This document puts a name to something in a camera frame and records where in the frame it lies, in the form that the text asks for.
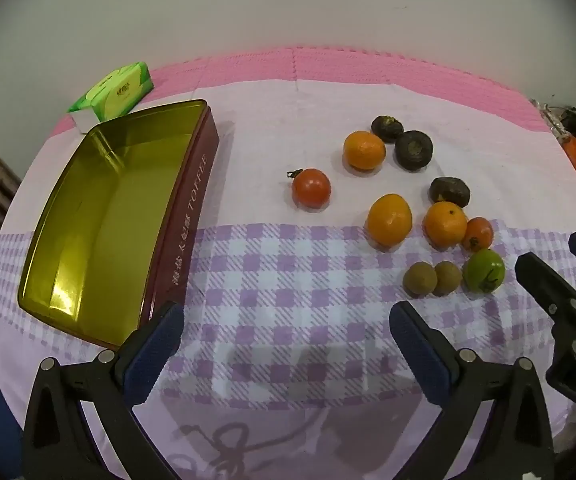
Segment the gold and maroon toffee tin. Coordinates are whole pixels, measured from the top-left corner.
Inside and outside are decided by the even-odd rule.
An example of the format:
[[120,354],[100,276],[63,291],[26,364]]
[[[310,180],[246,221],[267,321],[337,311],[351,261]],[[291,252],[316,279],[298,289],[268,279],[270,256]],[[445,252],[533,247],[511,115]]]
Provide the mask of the gold and maroon toffee tin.
[[38,220],[22,310],[117,349],[181,304],[219,135],[207,101],[148,108],[86,133]]

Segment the left brown longan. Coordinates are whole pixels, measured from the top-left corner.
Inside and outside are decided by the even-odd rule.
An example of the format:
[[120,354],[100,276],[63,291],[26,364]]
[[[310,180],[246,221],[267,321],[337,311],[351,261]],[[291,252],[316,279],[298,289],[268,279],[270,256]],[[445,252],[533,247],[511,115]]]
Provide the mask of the left brown longan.
[[437,274],[433,266],[426,262],[416,262],[406,271],[403,286],[411,296],[423,297],[434,292]]

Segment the oval orange mandarin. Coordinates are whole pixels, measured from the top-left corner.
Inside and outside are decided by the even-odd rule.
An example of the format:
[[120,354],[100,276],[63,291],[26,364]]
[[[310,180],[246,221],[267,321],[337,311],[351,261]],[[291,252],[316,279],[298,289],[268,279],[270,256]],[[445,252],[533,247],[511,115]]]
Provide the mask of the oval orange mandarin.
[[378,245],[391,248],[402,243],[413,227],[411,209],[399,194],[383,195],[370,207],[366,230]]

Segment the small red tomato with stem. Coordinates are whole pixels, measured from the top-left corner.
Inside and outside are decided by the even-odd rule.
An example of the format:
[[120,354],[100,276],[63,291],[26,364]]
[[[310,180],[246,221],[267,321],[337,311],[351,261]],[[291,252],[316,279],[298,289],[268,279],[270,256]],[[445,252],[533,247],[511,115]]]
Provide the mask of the small red tomato with stem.
[[293,200],[309,209],[320,209],[327,205],[331,196],[331,183],[319,169],[306,168],[287,172],[291,180]]

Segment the green tissue pack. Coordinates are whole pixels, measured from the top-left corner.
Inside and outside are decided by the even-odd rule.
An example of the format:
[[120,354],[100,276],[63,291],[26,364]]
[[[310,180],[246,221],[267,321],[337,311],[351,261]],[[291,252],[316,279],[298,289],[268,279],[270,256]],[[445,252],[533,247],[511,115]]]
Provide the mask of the green tissue pack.
[[68,109],[75,125],[87,132],[101,122],[127,115],[154,87],[145,62],[113,70]]

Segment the brown longan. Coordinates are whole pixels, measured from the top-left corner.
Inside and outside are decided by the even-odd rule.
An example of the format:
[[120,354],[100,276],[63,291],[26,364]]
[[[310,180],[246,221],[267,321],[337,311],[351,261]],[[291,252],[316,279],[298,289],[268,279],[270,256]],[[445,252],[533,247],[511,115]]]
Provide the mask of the brown longan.
[[403,286],[411,296],[423,297],[434,292],[437,274],[433,266],[426,262],[416,262],[406,271]]
[[442,261],[434,266],[437,283],[433,290],[435,296],[447,296],[455,292],[462,281],[462,274],[458,266],[450,261]]

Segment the green tomato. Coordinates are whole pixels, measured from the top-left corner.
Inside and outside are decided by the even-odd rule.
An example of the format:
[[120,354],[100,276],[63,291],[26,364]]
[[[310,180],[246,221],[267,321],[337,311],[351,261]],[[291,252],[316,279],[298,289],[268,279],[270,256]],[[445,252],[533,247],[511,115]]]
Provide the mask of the green tomato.
[[492,249],[473,254],[463,267],[463,281],[470,292],[490,294],[506,277],[506,266],[501,256]]

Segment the dark passion fruit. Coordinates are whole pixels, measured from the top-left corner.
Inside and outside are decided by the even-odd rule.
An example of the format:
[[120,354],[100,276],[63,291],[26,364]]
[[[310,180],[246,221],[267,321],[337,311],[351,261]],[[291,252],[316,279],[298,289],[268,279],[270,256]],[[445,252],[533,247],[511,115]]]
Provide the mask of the dark passion fruit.
[[432,140],[422,131],[405,131],[395,143],[394,157],[396,162],[406,170],[421,170],[432,160]]
[[429,196],[433,203],[449,202],[464,208],[470,203],[471,191],[469,186],[459,178],[439,177],[432,181]]
[[404,127],[393,116],[381,115],[373,119],[371,131],[386,144],[394,144],[404,133]]

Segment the right brown longan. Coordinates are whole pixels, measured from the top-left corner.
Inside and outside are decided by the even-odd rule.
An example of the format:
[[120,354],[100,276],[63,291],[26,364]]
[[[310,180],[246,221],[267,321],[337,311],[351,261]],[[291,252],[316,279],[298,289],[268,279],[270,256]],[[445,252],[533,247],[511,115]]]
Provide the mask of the right brown longan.
[[458,266],[450,261],[442,261],[434,266],[437,283],[433,290],[435,296],[447,296],[455,292],[462,281],[462,274]]

